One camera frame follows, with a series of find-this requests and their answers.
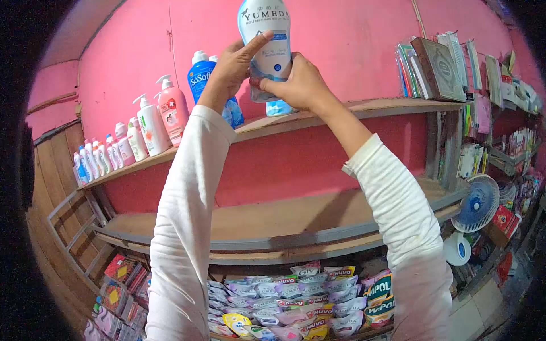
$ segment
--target pump dispenser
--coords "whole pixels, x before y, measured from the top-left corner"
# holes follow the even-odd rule
[[[182,90],[174,86],[170,78],[171,75],[164,75],[156,82],[161,83],[163,90],[159,96],[159,114],[173,146],[178,147],[182,140],[182,132],[188,123],[189,112],[186,97]]]
[[[140,101],[140,110],[136,113],[145,148],[150,156],[163,153],[171,146],[170,139],[165,131],[165,125],[161,122],[157,106],[150,104],[146,94],[137,97],[133,104]]]

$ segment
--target wooden wall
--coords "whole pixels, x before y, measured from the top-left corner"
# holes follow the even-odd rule
[[[72,172],[72,159],[73,153],[83,144],[81,123],[73,122],[35,145],[34,195],[27,213],[30,239],[40,270],[55,302],[78,334],[82,334],[86,320],[91,317],[98,293],[74,269],[47,223],[47,217],[78,187]],[[91,206],[81,193],[52,218],[63,246],[72,240],[92,214]],[[103,245],[104,242],[95,238],[93,232],[84,233],[71,248],[71,254],[85,270]],[[97,266],[91,275],[99,287],[101,268],[101,265]]]

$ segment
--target pink wall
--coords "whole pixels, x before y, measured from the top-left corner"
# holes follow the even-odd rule
[[[55,64],[41,69],[32,85],[28,99],[28,108],[49,99],[74,92],[78,85],[78,61]],[[76,119],[74,115],[75,98],[51,105],[27,116],[26,121],[32,127],[32,139]]]
[[[319,67],[341,100],[400,95],[394,47],[420,35],[410,0],[392,0],[388,5],[379,0],[346,0],[343,6],[327,0],[285,3],[292,17],[293,50]],[[475,38],[478,51],[496,57],[513,48],[508,29],[479,0],[443,1],[441,5],[419,0],[418,4],[428,35],[458,29],[461,42]],[[171,2],[174,62],[167,35],[171,30],[168,1],[126,2],[81,59],[80,100],[86,137],[104,138],[113,133],[117,122],[135,116],[138,107],[131,102],[142,93],[153,96],[160,91],[155,81],[174,74],[175,66],[191,109],[194,103],[186,74],[193,52],[219,55],[239,38],[235,19],[239,5],[222,0]],[[247,82],[238,99],[247,119],[264,115],[264,105],[249,101]],[[414,174],[423,172],[424,115],[365,123]],[[220,206],[241,205],[355,188],[358,184],[340,171],[344,161],[346,156],[326,127],[238,143],[228,154],[216,201]],[[158,165],[109,183],[105,187],[113,206],[120,213],[155,211],[168,167]]]

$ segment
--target floor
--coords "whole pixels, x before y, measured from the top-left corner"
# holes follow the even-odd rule
[[[493,279],[474,296],[456,297],[449,317],[451,341],[494,341],[500,330],[487,337],[479,336],[489,327],[495,328],[507,318],[502,294]]]

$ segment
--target electric fan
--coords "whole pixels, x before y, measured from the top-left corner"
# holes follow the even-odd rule
[[[451,218],[457,231],[444,242],[447,261],[454,266],[462,266],[470,258],[470,243],[464,238],[464,233],[486,226],[498,208],[500,193],[495,180],[485,174],[476,174],[468,179],[468,183],[470,191],[461,201],[461,212]]]

